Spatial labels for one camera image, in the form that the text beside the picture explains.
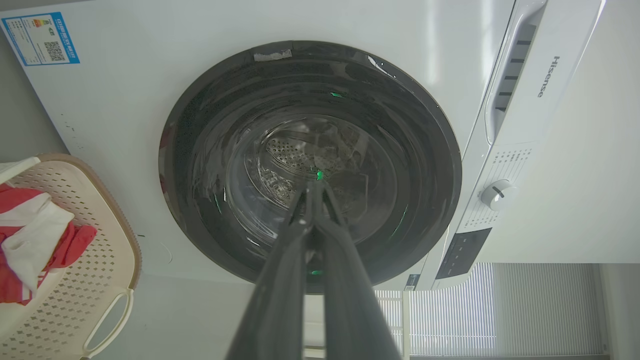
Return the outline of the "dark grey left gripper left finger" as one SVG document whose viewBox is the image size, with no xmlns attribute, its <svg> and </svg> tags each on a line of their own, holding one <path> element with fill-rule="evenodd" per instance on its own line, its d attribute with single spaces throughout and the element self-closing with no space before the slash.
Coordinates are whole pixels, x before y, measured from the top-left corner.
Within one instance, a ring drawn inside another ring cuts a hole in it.
<svg viewBox="0 0 640 360">
<path fill-rule="evenodd" d="M 312 186 L 295 194 L 225 360 L 303 360 Z"/>
</svg>

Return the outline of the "red and white clothing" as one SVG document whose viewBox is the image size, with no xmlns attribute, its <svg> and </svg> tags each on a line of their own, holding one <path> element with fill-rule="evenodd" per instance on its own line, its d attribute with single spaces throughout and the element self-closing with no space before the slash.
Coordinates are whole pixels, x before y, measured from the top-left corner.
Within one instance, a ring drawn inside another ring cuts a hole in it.
<svg viewBox="0 0 640 360">
<path fill-rule="evenodd" d="M 50 271 L 82 257 L 98 230 L 73 220 L 46 192 L 0 184 L 0 304 L 26 306 Z"/>
</svg>

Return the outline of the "white window blinds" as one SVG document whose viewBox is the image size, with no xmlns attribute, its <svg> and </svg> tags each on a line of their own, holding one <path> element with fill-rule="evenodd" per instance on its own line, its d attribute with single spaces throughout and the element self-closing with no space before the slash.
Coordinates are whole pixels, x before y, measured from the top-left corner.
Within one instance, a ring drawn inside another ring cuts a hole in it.
<svg viewBox="0 0 640 360">
<path fill-rule="evenodd" d="M 590 264 L 480 263 L 462 284 L 377 291 L 400 350 L 413 357 L 549 357 L 605 353 Z"/>
</svg>

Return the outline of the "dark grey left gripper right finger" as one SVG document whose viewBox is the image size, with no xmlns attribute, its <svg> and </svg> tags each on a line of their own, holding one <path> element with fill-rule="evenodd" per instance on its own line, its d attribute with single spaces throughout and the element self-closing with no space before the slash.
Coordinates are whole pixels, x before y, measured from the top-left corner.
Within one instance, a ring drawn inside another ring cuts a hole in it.
<svg viewBox="0 0 640 360">
<path fill-rule="evenodd" d="M 338 201 L 314 182 L 314 240 L 322 259 L 327 360 L 402 360 Z"/>
</svg>

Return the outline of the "cream perforated laundry basket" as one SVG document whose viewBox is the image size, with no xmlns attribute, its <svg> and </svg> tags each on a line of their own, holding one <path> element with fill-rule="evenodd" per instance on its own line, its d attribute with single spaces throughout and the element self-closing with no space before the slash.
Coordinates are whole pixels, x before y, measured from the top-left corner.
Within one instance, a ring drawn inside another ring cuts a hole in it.
<svg viewBox="0 0 640 360">
<path fill-rule="evenodd" d="M 37 189 L 97 234 L 69 267 L 55 269 L 26 306 L 0 304 L 0 360 L 91 360 L 118 337 L 142 269 L 137 239 L 95 171 L 64 153 L 0 162 L 0 183 Z"/>
</svg>

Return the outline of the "white Hisense washing machine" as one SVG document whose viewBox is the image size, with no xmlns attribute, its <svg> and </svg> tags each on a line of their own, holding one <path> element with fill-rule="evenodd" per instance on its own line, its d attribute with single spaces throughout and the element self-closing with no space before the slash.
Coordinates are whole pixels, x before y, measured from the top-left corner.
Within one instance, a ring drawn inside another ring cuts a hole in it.
<svg viewBox="0 0 640 360">
<path fill-rule="evenodd" d="M 249 284 L 186 237 L 159 157 L 180 97 L 225 59 L 285 41 L 342 44 L 402 69 L 438 103 L 458 143 L 461 195 L 445 232 L 379 290 L 434 290 L 455 234 L 493 228 L 482 203 L 528 175 L 606 0 L 87 0 L 0 11 L 61 12 L 80 63 L 23 66 L 67 150 L 91 166 L 142 237 L 155 276 Z"/>
</svg>

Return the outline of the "black washing machine control panel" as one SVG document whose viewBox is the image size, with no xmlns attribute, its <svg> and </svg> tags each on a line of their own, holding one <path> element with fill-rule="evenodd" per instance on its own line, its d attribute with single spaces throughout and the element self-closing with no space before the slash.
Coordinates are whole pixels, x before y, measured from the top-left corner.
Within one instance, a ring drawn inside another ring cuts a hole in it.
<svg viewBox="0 0 640 360">
<path fill-rule="evenodd" d="M 455 234 L 435 278 L 442 280 L 468 273 L 491 230 L 485 228 Z"/>
</svg>

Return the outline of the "blue energy label sticker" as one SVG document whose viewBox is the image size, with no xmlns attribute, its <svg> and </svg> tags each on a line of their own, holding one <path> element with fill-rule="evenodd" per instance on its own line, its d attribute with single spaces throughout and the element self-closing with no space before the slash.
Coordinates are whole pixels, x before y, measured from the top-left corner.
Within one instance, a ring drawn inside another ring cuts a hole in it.
<svg viewBox="0 0 640 360">
<path fill-rule="evenodd" d="M 80 63 L 61 12 L 5 17 L 1 23 L 23 66 Z"/>
</svg>

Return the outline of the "round dark washing machine door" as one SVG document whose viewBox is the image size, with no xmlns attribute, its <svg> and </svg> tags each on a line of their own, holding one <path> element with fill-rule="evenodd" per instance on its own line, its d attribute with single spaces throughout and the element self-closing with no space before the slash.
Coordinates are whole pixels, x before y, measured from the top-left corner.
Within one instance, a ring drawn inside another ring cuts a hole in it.
<svg viewBox="0 0 640 360">
<path fill-rule="evenodd" d="M 254 283 L 297 191 L 322 175 L 373 285 L 422 260 L 450 225 L 463 166 L 432 96 L 381 57 L 298 40 L 215 64 L 182 94 L 158 157 L 186 237 Z"/>
</svg>

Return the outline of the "white washing machine dial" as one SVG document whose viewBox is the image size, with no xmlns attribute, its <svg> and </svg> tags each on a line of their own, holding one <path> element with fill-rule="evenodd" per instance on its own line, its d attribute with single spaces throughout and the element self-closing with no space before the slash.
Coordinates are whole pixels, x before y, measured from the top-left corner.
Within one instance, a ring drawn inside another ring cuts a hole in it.
<svg viewBox="0 0 640 360">
<path fill-rule="evenodd" d="M 502 178 L 491 183 L 481 194 L 480 200 L 493 212 L 500 212 L 510 207 L 514 202 L 519 187 L 509 180 Z"/>
</svg>

